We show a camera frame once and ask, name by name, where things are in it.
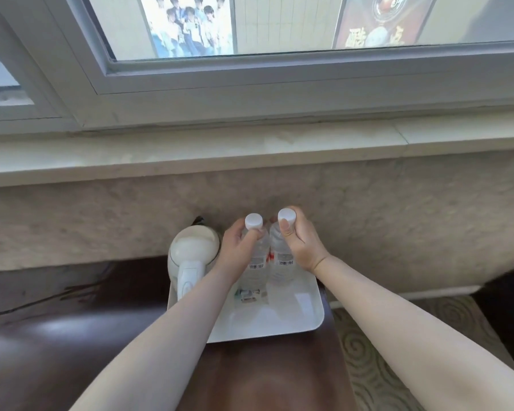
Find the white window frame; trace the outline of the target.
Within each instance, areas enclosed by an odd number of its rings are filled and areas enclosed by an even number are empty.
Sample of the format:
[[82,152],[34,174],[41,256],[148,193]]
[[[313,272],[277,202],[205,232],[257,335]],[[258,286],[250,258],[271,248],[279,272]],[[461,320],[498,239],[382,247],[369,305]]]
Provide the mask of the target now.
[[82,0],[0,0],[80,130],[514,108],[514,41],[112,63]]

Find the group photo poster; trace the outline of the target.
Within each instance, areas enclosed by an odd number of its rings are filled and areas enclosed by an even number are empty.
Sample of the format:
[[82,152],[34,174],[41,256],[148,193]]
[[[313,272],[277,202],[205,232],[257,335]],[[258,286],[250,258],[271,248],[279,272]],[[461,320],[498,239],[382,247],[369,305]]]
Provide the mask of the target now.
[[238,53],[234,0],[140,0],[158,59]]

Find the white plastic tray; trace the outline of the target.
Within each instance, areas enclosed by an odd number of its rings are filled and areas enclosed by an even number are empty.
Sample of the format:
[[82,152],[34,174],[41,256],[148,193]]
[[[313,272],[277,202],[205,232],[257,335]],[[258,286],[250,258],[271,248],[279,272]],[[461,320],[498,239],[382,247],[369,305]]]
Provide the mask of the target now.
[[236,290],[229,292],[208,344],[314,331],[324,320],[317,280],[299,267],[291,283],[267,283],[256,303],[236,303]]

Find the person's left forearm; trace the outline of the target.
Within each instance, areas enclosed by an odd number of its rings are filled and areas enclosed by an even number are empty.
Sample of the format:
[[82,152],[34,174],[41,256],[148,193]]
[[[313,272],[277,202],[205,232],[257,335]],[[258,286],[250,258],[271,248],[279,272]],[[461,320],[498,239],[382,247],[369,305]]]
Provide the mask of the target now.
[[249,258],[227,255],[133,339],[69,411],[174,411]]

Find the person's right forearm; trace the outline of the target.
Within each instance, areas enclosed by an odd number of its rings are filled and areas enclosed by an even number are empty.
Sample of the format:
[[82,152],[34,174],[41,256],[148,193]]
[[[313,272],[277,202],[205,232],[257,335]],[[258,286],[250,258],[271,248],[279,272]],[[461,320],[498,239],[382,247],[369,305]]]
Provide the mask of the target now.
[[514,370],[334,256],[313,273],[426,411],[514,411]]

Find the person's right hand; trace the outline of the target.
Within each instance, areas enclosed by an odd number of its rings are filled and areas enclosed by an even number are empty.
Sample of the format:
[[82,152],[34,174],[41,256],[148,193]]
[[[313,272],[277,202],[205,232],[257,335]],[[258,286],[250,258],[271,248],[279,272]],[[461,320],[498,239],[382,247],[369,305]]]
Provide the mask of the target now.
[[324,266],[330,254],[323,245],[314,224],[302,209],[294,205],[288,207],[296,213],[296,232],[302,240],[302,248],[297,253],[293,253],[295,261],[302,269],[318,277],[320,267]]

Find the white electric kettle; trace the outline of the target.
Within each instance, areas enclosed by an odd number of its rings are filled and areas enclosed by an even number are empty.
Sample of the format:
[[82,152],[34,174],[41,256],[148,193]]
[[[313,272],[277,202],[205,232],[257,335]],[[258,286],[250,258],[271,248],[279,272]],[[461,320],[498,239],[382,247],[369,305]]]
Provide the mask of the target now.
[[171,307],[183,298],[214,266],[221,247],[218,233],[207,226],[189,226],[173,239],[167,269],[171,283]]

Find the pale stone window sill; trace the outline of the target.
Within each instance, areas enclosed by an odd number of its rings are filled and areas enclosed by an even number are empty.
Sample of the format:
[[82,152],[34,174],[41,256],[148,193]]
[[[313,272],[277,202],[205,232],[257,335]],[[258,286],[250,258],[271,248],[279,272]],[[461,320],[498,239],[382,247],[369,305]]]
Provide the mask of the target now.
[[514,150],[514,112],[0,142],[0,187]]

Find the dark red poster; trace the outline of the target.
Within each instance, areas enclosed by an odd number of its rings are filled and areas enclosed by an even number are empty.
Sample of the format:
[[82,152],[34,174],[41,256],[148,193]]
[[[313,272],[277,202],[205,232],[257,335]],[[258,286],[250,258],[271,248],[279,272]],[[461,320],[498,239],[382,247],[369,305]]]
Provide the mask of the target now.
[[342,0],[333,50],[416,45],[436,0]]

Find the clear water bottle white cap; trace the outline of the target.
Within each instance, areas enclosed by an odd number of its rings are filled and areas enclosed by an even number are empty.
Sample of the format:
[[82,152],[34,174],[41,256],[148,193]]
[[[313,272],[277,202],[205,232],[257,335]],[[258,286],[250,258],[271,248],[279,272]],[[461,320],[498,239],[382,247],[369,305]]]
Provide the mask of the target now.
[[277,221],[270,226],[269,282],[287,285],[294,279],[296,263],[293,253],[282,234],[281,220],[286,220],[288,231],[295,233],[295,211],[289,207],[282,208],[278,212]]
[[246,216],[242,237],[245,237],[250,230],[259,230],[262,235],[256,242],[252,258],[240,277],[239,288],[241,291],[263,291],[266,290],[269,276],[270,236],[260,214],[252,213]]

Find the person's left hand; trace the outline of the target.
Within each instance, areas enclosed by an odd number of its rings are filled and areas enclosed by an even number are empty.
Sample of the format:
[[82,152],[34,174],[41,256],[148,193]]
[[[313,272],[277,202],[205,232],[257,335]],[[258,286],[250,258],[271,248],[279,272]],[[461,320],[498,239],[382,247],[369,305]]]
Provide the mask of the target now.
[[238,219],[225,231],[218,259],[212,268],[231,285],[238,281],[252,258],[253,249],[244,247],[244,229],[245,220]]

